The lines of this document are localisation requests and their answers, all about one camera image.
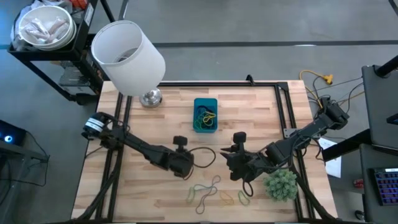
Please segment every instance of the artificial plant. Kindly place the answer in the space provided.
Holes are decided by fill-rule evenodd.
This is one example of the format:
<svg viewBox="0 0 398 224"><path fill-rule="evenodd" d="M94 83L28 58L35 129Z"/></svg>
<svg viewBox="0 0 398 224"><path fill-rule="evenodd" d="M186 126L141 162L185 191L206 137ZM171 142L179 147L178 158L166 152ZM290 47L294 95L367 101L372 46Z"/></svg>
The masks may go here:
<svg viewBox="0 0 398 224"><path fill-rule="evenodd" d="M264 178L266 194L275 201L287 201L295 199L297 195L296 175L293 172L282 169L277 170Z"/></svg>

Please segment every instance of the silver lamp base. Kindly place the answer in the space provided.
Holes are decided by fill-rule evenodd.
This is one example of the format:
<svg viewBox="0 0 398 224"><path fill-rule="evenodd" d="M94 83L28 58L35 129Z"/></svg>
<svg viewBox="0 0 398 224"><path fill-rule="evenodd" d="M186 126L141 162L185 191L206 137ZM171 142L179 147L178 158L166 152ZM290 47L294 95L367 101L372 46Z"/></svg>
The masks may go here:
<svg viewBox="0 0 398 224"><path fill-rule="evenodd" d="M145 108L155 108L162 102L162 93L158 88L151 90L139 97L139 101Z"/></svg>

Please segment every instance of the gray floor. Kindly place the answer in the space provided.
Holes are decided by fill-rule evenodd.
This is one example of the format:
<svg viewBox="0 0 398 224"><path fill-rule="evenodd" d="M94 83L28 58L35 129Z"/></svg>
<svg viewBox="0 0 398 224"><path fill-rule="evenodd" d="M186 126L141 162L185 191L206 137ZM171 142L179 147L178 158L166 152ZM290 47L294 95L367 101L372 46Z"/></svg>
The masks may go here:
<svg viewBox="0 0 398 224"><path fill-rule="evenodd" d="M8 44L14 16L28 2L13 1L0 8L1 44ZM118 14L121 1L109 2ZM398 17L387 0L141 0L130 3L126 19L137 22L153 42L398 38L397 29L392 29ZM99 6L91 31L96 32L107 23ZM160 50L167 63L164 80L243 80L247 74L257 80L291 80L298 79L301 70L310 69L334 74L334 83L360 77L363 65L384 63L397 51L398 46L391 45ZM0 59L0 119L31 131L51 155L47 185L24 186L14 222L67 220L87 145L80 137L81 127L96 105L78 106L64 100L6 51L0 51ZM54 80L62 74L61 69L47 62L37 65ZM314 76L305 75L307 85L313 79ZM320 94L338 100L360 82L328 88ZM319 80L317 87L323 86ZM329 136L347 138L368 127L364 96L351 102L349 113L348 125ZM353 166L358 168L355 162L352 165L355 158L359 158L356 152L343 158L343 172ZM40 182L42 171L36 168L31 178ZM362 209L361 195L332 187L339 217L354 220L353 211Z"/></svg>

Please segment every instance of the keyboard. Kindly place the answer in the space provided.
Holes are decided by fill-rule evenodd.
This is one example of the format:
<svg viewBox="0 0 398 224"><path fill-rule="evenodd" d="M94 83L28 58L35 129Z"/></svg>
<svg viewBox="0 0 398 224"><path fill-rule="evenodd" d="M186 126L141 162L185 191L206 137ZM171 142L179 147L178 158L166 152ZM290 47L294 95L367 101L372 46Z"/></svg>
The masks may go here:
<svg viewBox="0 0 398 224"><path fill-rule="evenodd" d="M398 168L371 169L380 205L398 205Z"/></svg>

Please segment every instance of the butcher block tabletop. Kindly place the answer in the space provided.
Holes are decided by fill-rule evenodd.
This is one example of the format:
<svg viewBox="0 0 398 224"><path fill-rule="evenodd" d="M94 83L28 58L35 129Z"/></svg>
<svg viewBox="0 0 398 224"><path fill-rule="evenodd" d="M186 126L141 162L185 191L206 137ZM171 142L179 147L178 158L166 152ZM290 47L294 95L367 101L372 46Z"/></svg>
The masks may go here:
<svg viewBox="0 0 398 224"><path fill-rule="evenodd" d="M286 81L298 128L312 121L310 105L303 81ZM213 87L160 87L163 102L157 108L143 108L138 97L134 97L129 115L130 133L149 144L164 145L176 149L174 136L188 138L187 149L210 147L216 151L215 162L208 168L195 167L188 180L174 176L171 171L155 167L137 151L125 147L120 173L114 222L292 222L297 220L293 200L274 202L265 193L262 184L267 174L252 181L254 196L249 205L239 201L242 180L229 179L230 171L226 159L220 155L221 148L233 144L233 134L247 134L245 149L258 151L272 141L282 139L280 120L273 87L266 86L213 86ZM290 125L283 91L287 126ZM97 111L114 114L118 91L111 82L104 82ZM198 134L193 130L193 101L195 98L218 100L218 129L213 134ZM123 99L120 118L123 118L126 97ZM91 141L87 154L100 145ZM310 189L326 210L336 217L336 208L331 194L325 166L316 160L318 149L309 147L304 157ZM210 151L193 152L195 163L206 165L213 154ZM98 193L103 177L106 149L91 154L85 159L81 179L76 193L72 218L81 215ZM197 214L196 207L201 196L208 191L195 194L192 203L187 202L190 187L195 184L211 185L214 176L221 182L215 184L218 192L205 199L205 212ZM305 199L301 190L300 200L307 217ZM110 190L105 198L103 217L108 212Z"/></svg>

